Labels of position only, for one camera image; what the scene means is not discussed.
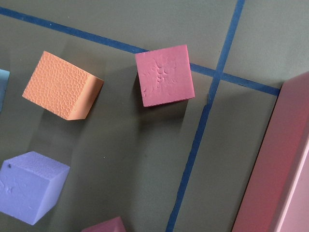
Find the light blue foam block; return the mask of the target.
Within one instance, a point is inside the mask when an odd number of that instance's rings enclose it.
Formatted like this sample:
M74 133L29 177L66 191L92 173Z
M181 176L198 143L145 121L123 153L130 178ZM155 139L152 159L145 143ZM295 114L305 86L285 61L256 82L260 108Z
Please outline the light blue foam block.
M3 109L6 89L8 86L10 72L0 69L0 112Z

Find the pink-red foam block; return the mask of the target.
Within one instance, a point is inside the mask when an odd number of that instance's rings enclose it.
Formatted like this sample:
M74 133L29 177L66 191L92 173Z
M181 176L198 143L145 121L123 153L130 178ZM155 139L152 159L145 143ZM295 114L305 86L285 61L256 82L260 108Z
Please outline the pink-red foam block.
M144 107L195 97L187 45L135 55Z

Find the orange foam block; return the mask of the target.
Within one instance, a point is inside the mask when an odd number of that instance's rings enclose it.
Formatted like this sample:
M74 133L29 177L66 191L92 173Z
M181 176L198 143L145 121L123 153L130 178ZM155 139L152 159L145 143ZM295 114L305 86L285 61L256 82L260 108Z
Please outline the orange foam block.
M47 52L22 96L65 120L86 119L104 81Z

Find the dark red foam block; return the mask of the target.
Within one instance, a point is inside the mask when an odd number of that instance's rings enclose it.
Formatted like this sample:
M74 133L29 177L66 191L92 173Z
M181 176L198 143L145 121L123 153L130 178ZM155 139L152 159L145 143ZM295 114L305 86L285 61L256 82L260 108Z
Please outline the dark red foam block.
M121 217L115 217L105 222L85 228L82 232L126 232Z

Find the purple foam block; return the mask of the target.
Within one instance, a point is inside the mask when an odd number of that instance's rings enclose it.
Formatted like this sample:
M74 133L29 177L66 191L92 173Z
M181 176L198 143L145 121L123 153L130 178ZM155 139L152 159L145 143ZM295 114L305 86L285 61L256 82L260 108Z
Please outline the purple foam block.
M3 162L0 211L36 224L57 203L70 167L31 151Z

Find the pink plastic tray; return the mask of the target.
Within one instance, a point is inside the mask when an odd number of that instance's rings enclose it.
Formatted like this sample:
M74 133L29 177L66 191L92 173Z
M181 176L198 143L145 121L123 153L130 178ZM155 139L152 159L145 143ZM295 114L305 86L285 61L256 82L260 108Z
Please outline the pink plastic tray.
M235 232L309 229L309 75L281 87L239 208Z

